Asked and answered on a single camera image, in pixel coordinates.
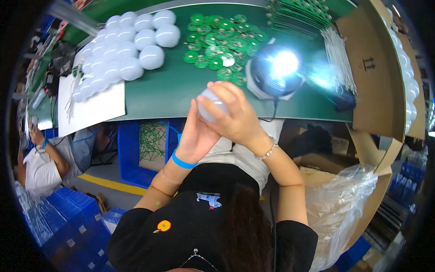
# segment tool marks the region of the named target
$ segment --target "white shirt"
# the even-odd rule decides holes
[[[68,137],[53,138],[48,142],[55,146],[65,160],[70,164],[70,170],[63,180],[81,175],[82,172],[77,167],[73,153],[71,152],[71,143]],[[56,164],[50,159],[46,151],[41,146],[32,148],[29,154],[24,158],[26,164],[26,190],[36,196],[49,196],[62,183],[62,178],[57,171]]]

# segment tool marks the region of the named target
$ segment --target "yellow floor stripe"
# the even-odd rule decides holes
[[[83,174],[81,176],[79,176],[79,178],[82,178],[86,181],[110,188],[110,189],[114,189],[114,190],[118,190],[118,191],[123,191],[126,193],[130,193],[130,194],[134,194],[134,195],[144,195],[145,192],[147,191],[146,189],[140,188],[140,187],[136,187],[136,186],[131,186],[131,185],[127,185],[127,184],[123,184],[123,183],[119,183],[119,182],[114,182],[114,181],[110,181],[107,179],[103,179],[103,178],[96,178],[94,176],[88,175],[88,174]]]

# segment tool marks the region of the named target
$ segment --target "long dark hair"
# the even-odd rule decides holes
[[[272,272],[272,234],[258,195],[236,186],[231,204],[224,206],[223,259],[227,272]]]

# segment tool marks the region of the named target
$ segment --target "bracelet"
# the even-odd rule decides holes
[[[195,167],[198,164],[198,163],[190,164],[190,163],[184,162],[184,161],[180,160],[179,158],[177,158],[177,156],[175,156],[175,151],[177,150],[177,148],[175,148],[174,152],[172,153],[172,160],[175,162],[176,165],[178,165],[184,169],[192,169],[193,167]]]
[[[255,154],[254,154],[254,158],[256,158],[257,160],[263,160],[263,159],[265,159],[265,158],[267,158],[267,157],[269,157],[270,155],[272,155],[272,153],[273,153],[273,150],[275,150],[275,148],[278,146],[277,144],[276,144],[276,140],[275,140],[275,138],[273,138],[272,136],[269,136],[271,139],[272,139],[272,141],[273,141],[273,146],[270,148],[270,150],[266,153],[266,155],[264,155],[263,157],[257,157]]]
[[[163,175],[163,178],[169,183],[169,184],[172,184],[172,185],[180,185],[181,183],[183,183],[183,181],[181,181],[180,183],[173,183],[173,182],[171,182],[171,181],[169,181],[166,177],[165,177],[165,175],[164,175],[164,173],[163,173],[163,169],[164,169],[164,167],[162,168],[162,175]]]
[[[44,142],[42,142],[42,149],[44,149],[47,144],[48,144],[47,139],[44,139]]]

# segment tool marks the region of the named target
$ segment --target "blue wristband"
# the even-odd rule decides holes
[[[42,143],[42,149],[44,149],[47,144],[48,144],[48,141],[46,139],[44,139],[44,142]]]
[[[179,158],[177,158],[177,156],[175,156],[175,151],[177,150],[177,148],[175,148],[174,152],[172,153],[172,160],[175,162],[176,165],[180,166],[181,168],[192,169],[193,167],[195,167],[198,164],[198,163],[190,164],[190,163],[181,161]]]

